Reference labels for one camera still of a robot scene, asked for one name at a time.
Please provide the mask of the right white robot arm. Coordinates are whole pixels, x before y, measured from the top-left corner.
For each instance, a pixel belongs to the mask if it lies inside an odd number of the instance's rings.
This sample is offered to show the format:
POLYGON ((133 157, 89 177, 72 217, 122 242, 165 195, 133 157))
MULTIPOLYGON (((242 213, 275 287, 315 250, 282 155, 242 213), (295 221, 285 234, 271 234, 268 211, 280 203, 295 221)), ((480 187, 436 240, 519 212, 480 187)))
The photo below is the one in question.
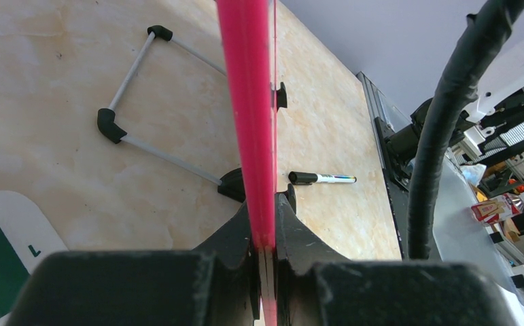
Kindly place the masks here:
POLYGON ((524 87, 524 40, 498 55, 477 85, 478 99, 464 107, 467 121, 477 123, 494 107, 524 87))

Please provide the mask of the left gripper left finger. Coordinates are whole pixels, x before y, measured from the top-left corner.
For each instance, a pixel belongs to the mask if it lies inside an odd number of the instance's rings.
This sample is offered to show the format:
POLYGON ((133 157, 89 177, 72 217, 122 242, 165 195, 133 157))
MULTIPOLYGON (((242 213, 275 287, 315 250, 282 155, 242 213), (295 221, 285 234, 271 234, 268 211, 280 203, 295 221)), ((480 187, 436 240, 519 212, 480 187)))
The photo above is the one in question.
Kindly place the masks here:
POLYGON ((260 281, 247 205, 193 251, 200 258, 194 324, 253 325, 260 318, 260 281))

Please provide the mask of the pink framed whiteboard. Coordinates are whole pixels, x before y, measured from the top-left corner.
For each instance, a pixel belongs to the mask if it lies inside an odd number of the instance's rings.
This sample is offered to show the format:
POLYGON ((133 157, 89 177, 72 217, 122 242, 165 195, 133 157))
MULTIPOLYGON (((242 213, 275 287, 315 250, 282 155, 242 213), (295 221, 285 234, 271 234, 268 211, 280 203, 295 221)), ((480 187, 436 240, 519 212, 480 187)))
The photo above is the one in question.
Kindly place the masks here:
POLYGON ((266 325, 276 325, 276 110, 270 99, 269 8, 267 1, 217 2, 263 315, 266 325))

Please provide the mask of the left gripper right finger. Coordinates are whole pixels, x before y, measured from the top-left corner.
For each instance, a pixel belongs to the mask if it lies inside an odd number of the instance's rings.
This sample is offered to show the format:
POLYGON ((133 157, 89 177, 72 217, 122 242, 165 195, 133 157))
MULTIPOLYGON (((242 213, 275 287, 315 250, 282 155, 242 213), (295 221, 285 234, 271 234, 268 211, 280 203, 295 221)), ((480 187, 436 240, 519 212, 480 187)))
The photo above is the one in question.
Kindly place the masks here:
POLYGON ((331 325, 327 304, 333 300, 319 267, 350 259, 326 244, 297 218, 285 194, 275 195, 278 325, 331 325))

